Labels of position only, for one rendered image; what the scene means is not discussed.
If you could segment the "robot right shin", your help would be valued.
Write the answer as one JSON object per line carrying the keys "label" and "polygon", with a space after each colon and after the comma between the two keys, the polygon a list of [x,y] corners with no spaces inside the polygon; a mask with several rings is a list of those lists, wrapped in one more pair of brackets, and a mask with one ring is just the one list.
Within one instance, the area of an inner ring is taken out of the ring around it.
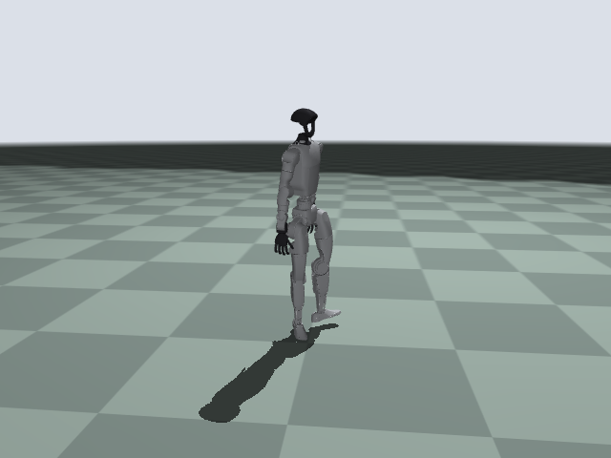
{"label": "robot right shin", "polygon": [[294,306],[294,317],[295,324],[297,326],[297,321],[302,325],[302,309],[305,303],[305,287],[303,285],[303,281],[293,281],[292,271],[290,272],[290,280],[291,280],[291,299]]}

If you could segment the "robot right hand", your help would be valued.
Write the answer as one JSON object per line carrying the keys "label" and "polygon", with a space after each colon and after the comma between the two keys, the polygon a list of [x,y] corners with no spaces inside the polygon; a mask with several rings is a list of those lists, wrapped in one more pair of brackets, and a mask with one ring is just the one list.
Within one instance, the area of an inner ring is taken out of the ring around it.
{"label": "robot right hand", "polygon": [[[276,231],[277,233],[279,233],[277,235],[277,237],[275,238],[275,248],[274,251],[277,253],[279,253],[280,255],[285,252],[289,255],[288,250],[287,250],[287,244],[289,244],[289,246],[291,247],[291,249],[294,249],[294,247],[292,246],[292,244],[290,243],[290,241],[288,240],[288,236],[286,235],[287,233],[287,222],[284,225],[284,231],[280,231],[277,229]],[[278,244],[278,251],[277,251],[277,244]],[[282,246],[282,253],[281,253],[281,246]]]}

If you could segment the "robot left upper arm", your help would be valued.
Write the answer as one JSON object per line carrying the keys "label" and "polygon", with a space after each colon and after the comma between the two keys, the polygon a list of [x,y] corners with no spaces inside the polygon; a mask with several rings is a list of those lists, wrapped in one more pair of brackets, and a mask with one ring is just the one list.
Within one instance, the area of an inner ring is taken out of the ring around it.
{"label": "robot left upper arm", "polygon": [[[317,142],[317,141],[316,141],[316,142]],[[322,151],[323,151],[323,144],[322,144],[322,143],[320,143],[320,142],[317,142],[317,143],[318,143],[318,145],[319,145],[319,147],[320,147],[320,155],[321,155],[321,153],[322,153]],[[319,177],[320,177],[320,175],[319,175]]]}

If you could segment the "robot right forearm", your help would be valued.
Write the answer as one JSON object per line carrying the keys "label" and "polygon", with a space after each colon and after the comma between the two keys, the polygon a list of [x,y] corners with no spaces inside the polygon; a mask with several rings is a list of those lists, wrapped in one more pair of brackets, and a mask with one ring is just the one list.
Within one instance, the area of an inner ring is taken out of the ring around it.
{"label": "robot right forearm", "polygon": [[277,196],[277,204],[278,204],[278,214],[277,214],[277,229],[280,231],[284,231],[284,225],[287,222],[288,219],[288,205],[289,205],[289,200],[287,199],[288,197],[288,189],[286,187],[282,187],[279,190],[278,196]]}

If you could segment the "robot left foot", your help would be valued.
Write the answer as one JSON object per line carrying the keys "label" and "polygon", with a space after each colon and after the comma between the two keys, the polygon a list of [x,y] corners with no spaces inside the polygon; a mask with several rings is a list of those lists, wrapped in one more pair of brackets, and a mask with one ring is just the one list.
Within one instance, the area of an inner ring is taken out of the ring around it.
{"label": "robot left foot", "polygon": [[313,312],[312,313],[312,315],[311,315],[311,322],[312,323],[317,323],[317,322],[319,322],[321,320],[324,320],[324,319],[327,319],[327,318],[332,318],[334,316],[337,316],[337,315],[341,314],[341,310],[339,310],[339,309],[337,309],[337,310],[325,309],[324,313],[321,313],[321,312],[319,314],[319,310],[318,310],[317,312]]}

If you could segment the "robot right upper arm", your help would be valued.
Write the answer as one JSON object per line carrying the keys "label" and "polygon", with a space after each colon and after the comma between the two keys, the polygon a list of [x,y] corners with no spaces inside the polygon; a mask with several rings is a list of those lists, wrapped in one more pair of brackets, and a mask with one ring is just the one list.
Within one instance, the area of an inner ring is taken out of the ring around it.
{"label": "robot right upper arm", "polygon": [[282,187],[286,187],[288,189],[288,197],[291,198],[294,195],[293,188],[289,185],[289,182],[293,178],[293,172],[295,166],[298,164],[300,159],[300,150],[296,148],[291,148],[284,151],[282,155],[282,171],[280,176],[280,185],[279,190]]}

